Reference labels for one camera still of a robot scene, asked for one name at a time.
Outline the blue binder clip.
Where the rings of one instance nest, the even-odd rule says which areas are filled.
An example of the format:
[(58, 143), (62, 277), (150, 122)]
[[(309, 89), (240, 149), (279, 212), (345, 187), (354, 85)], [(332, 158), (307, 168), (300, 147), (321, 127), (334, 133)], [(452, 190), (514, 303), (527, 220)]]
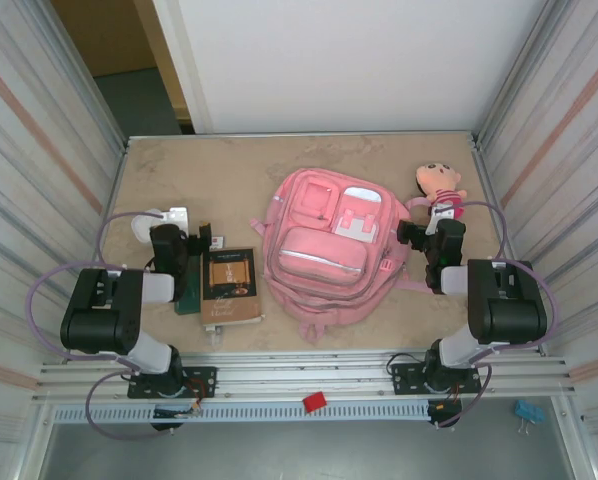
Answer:
[(520, 419), (519, 433), (528, 435), (531, 425), (538, 425), (545, 421), (543, 409), (525, 400), (517, 400), (514, 407), (515, 415)]

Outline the pink school backpack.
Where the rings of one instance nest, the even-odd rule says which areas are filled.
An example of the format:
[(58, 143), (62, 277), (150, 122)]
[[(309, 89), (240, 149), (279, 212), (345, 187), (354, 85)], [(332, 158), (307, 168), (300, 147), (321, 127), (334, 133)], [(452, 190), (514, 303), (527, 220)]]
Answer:
[(410, 207), (427, 203), (401, 203), (380, 185), (325, 169), (299, 169), (283, 181), (265, 220), (251, 226), (263, 239), (269, 289), (305, 340), (365, 319), (393, 288), (431, 291), (408, 278), (411, 248), (397, 237)]

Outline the brown wooden door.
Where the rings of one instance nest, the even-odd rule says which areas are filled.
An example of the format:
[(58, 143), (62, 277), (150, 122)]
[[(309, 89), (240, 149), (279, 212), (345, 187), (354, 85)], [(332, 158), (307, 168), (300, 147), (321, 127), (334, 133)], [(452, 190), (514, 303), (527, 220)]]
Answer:
[(50, 0), (127, 136), (195, 133), (153, 0)]

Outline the dark green box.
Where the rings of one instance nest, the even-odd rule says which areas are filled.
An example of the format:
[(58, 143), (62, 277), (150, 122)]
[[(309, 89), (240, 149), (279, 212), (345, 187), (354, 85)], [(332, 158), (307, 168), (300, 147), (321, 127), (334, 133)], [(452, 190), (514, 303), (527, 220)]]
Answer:
[(197, 314), (201, 310), (201, 257), (191, 256), (185, 278), (185, 289), (175, 303), (174, 311), (178, 315)]

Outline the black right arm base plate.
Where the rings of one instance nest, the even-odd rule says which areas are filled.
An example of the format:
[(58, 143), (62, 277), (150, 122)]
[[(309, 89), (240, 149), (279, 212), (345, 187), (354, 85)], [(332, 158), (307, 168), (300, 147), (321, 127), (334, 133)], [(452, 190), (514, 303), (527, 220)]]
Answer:
[(396, 395), (454, 395), (478, 393), (482, 387), (476, 369), (456, 369), (423, 363), (389, 367)]

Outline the aluminium rail frame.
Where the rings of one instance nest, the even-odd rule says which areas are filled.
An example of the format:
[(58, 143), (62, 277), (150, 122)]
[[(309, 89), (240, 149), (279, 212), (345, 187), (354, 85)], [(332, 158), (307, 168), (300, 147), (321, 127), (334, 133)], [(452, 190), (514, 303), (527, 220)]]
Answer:
[[(323, 392), (327, 400), (374, 400), (394, 395), (382, 350), (272, 353), (201, 353), (182, 357), (185, 366), (217, 369), (217, 401), (299, 401)], [(486, 397), (570, 396), (575, 387), (566, 362), (533, 350), (488, 358), (493, 375)], [(111, 362), (71, 362), (42, 367), (35, 403), (77, 403), (92, 384), (117, 369)]]

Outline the white square alarm clock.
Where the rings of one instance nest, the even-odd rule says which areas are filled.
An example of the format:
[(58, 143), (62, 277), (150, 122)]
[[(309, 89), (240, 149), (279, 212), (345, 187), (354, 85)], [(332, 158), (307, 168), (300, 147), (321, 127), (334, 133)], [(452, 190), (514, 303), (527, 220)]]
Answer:
[(142, 244), (149, 244), (150, 229), (160, 219), (160, 212), (157, 209), (150, 209), (141, 215), (135, 215), (131, 220), (131, 229), (136, 239)]

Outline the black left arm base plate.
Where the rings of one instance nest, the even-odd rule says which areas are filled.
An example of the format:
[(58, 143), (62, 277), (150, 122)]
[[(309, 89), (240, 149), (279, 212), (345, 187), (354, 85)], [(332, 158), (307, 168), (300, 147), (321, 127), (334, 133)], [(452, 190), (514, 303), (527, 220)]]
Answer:
[(180, 372), (139, 374), (127, 389), (130, 399), (205, 399), (213, 398), (217, 384), (215, 367), (183, 367)]

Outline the plush doll pink striped shirt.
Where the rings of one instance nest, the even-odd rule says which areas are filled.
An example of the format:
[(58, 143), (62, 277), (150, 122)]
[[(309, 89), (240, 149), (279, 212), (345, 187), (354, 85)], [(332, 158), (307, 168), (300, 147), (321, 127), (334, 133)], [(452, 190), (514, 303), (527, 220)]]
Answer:
[(461, 175), (452, 167), (442, 163), (422, 165), (416, 170), (416, 182), (422, 194), (430, 201), (432, 208), (437, 205), (458, 205), (467, 197), (465, 190), (459, 190)]

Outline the brown hardcover book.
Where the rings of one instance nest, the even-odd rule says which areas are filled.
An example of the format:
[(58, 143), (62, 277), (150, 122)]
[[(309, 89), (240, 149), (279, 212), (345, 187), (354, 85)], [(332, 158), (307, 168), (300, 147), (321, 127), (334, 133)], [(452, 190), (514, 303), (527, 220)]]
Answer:
[(255, 250), (210, 250), (202, 256), (201, 322), (207, 331), (262, 320)]

